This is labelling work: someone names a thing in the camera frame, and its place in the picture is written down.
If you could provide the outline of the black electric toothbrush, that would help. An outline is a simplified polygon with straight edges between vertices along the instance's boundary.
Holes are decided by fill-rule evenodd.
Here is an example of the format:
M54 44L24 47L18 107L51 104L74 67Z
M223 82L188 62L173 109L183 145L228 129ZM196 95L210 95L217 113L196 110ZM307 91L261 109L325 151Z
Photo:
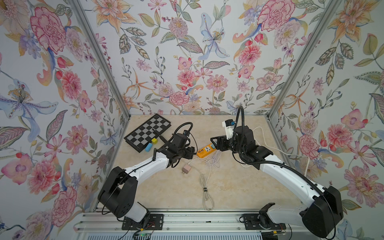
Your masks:
M173 136L169 139L169 140L167 140L165 137L163 137L162 135L159 135L159 138L164 142L164 146L169 146L170 145L170 143L172 142L172 140L173 140Z

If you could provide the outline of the orange power strip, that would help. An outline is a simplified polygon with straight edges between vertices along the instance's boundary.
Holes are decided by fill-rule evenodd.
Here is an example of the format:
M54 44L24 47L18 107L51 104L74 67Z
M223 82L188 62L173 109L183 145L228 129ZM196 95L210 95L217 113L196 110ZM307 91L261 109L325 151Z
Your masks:
M202 149L198 150L197 157L203 159L203 158L206 158L207 156L209 156L210 154L214 153L215 151L216 151L216 149L212 149L211 145L207 145L207 146L203 147Z

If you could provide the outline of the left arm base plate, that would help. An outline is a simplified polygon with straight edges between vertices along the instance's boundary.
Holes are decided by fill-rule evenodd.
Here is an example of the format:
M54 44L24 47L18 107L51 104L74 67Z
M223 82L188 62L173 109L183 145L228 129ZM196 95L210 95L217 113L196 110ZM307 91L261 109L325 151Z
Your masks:
M151 230L160 231L163 229L164 214L147 214L141 221L135 222L134 220L125 217L122 223L122 230Z

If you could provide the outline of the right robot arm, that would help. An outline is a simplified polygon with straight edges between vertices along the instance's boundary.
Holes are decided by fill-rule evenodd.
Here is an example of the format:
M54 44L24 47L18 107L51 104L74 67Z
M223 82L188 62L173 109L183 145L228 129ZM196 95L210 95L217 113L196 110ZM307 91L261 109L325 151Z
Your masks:
M235 160L253 166L288 188L301 201L293 209L285 209L269 203L259 210L259 223L268 229L273 225L286 224L305 227L313 235L332 240L336 237L337 224L343 219L340 192L334 187L325 188L291 168L254 138L254 132L245 124L245 112L239 107L235 120L223 122L226 134L211 138L221 152L231 151L238 155Z

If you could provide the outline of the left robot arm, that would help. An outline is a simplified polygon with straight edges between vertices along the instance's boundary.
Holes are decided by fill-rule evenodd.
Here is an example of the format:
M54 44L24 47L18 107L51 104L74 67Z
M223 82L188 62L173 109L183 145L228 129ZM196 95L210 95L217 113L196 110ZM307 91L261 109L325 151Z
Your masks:
M190 146L192 128L193 123L183 123L147 160L126 169L113 168L98 195L103 208L118 219L144 223L150 211L135 201L138 186L160 171L175 168L181 159L191 160L196 155L195 148Z

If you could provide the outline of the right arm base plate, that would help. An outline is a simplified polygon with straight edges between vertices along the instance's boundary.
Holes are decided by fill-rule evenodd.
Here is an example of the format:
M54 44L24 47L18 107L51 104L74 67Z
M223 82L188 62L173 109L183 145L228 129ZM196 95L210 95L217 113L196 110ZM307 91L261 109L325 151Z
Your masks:
M239 221L244 224L246 230L282 231L287 229L285 224L275 224L267 215L259 213L243 214L239 217Z

